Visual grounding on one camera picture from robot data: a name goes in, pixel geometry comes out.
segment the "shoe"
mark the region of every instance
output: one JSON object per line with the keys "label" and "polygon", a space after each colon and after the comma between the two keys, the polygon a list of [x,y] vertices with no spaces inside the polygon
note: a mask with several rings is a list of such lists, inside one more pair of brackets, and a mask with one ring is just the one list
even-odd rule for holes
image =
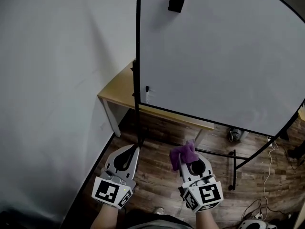
{"label": "shoe", "polygon": [[153,210],[153,214],[164,215],[164,209],[162,207],[156,207]]}

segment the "wooden floor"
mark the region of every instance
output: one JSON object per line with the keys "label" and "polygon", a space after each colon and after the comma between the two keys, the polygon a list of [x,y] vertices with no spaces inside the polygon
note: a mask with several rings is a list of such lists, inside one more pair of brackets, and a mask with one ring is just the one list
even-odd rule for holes
{"label": "wooden floor", "polygon": [[[169,160],[169,152],[173,146],[156,141],[155,138],[184,144],[186,140],[195,138],[199,130],[142,113],[141,123],[143,126],[149,127],[149,135],[140,151],[138,171],[134,179],[138,187],[126,205],[127,211],[140,208],[152,212],[154,207],[162,206],[166,214],[186,221],[194,227],[195,214],[186,208],[177,190],[182,184],[182,178],[179,173],[173,172]],[[88,227],[101,208],[101,204],[91,198],[91,192],[94,179],[100,175],[108,155],[120,147],[134,144],[137,141],[134,111],[128,112],[120,124],[120,129],[121,137],[115,137],[112,140],[84,192],[73,206],[74,222],[77,222],[78,226],[82,224],[84,227]],[[255,134],[249,134],[240,143],[230,143],[226,138],[227,130],[227,127],[215,125],[215,129],[209,132],[199,148],[226,154],[235,149],[239,156],[250,156],[266,143],[266,137]],[[283,212],[298,211],[305,197],[305,165],[293,171],[283,150],[283,147],[291,149],[305,140],[305,122],[298,118],[287,132],[290,141],[278,139],[279,150],[271,153],[273,158],[271,175],[265,184],[269,208]],[[214,219],[220,228],[239,223],[244,210],[258,198],[262,200],[262,206],[265,206],[263,183],[269,172],[269,151],[271,148],[237,170],[236,191],[228,190],[228,186],[232,183],[233,160],[204,154],[211,162],[216,180],[221,181],[223,188],[224,201],[212,210]],[[248,211],[255,209],[257,205],[258,202]],[[267,220],[281,217],[280,213],[269,211]]]}

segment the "white wall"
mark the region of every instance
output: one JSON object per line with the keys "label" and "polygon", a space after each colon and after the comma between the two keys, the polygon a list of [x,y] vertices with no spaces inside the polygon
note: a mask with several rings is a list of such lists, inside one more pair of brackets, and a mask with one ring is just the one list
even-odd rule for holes
{"label": "white wall", "polygon": [[0,8],[0,211],[56,225],[112,135],[96,95],[135,57],[136,0]]}

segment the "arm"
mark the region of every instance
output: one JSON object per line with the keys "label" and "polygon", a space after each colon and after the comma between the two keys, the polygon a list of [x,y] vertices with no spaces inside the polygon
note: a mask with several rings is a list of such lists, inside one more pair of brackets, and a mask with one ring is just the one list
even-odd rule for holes
{"label": "arm", "polygon": [[215,223],[210,210],[205,210],[196,213],[196,228],[197,229],[219,229]]}
{"label": "arm", "polygon": [[98,216],[91,225],[91,229],[115,229],[118,209],[103,204]]}

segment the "black metal stand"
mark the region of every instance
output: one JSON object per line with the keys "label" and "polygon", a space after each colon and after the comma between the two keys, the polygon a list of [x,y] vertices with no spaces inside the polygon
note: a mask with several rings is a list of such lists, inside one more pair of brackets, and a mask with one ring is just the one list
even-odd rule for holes
{"label": "black metal stand", "polygon": [[[138,145],[139,145],[139,147],[141,147],[142,144],[143,144],[144,138],[141,139],[140,109],[139,109],[139,104],[141,104],[140,66],[139,66],[139,62],[137,60],[134,60],[132,62],[132,71],[133,71],[133,87],[134,87],[134,105],[135,105],[135,114],[136,114],[136,129],[137,129],[137,135],[138,135]],[[270,140],[264,146],[262,146],[259,150],[257,150],[253,155],[251,155],[249,158],[236,156],[236,151],[235,150],[233,152],[230,152],[228,155],[227,154],[215,153],[215,152],[211,152],[211,151],[207,151],[207,150],[202,150],[202,149],[198,149],[198,148],[196,148],[195,150],[197,152],[201,152],[201,153],[206,153],[206,154],[217,155],[217,156],[222,156],[222,157],[227,157],[227,158],[233,158],[234,159],[233,185],[229,186],[229,190],[234,191],[236,189],[236,171],[237,171],[237,169],[239,169],[242,166],[244,166],[245,164],[247,164],[249,161],[251,161],[256,156],[258,156],[261,152],[263,152],[266,148],[268,148],[269,145],[271,145],[280,136],[280,134],[282,132],[286,131],[291,126],[291,124],[295,121],[294,116],[288,121],[288,123],[280,130],[280,132],[277,135],[275,135],[273,137],[270,137]],[[242,162],[241,164],[236,166],[236,160],[237,159],[242,159],[242,160],[244,160],[244,162]]]}

